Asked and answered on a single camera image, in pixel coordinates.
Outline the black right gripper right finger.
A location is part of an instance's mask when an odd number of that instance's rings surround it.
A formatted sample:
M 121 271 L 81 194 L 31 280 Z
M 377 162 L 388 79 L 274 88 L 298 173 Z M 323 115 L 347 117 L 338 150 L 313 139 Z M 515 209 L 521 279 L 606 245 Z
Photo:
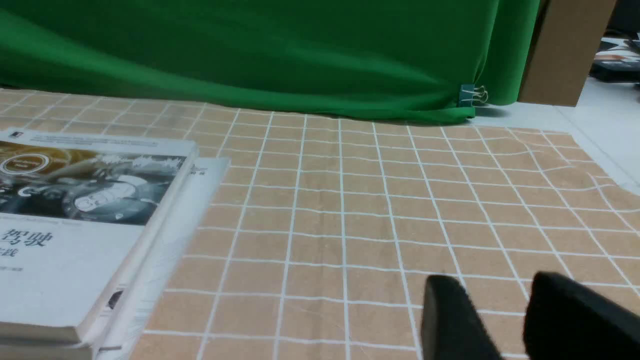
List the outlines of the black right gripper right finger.
M 637 360 L 640 318 L 557 272 L 537 272 L 523 329 L 531 360 Z

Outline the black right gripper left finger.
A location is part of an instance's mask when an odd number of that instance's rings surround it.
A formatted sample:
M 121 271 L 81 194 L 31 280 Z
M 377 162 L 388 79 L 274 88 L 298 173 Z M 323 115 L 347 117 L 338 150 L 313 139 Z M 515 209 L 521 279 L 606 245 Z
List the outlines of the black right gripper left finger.
M 500 360 L 473 302 L 452 276 L 425 280 L 421 319 L 424 360 Z

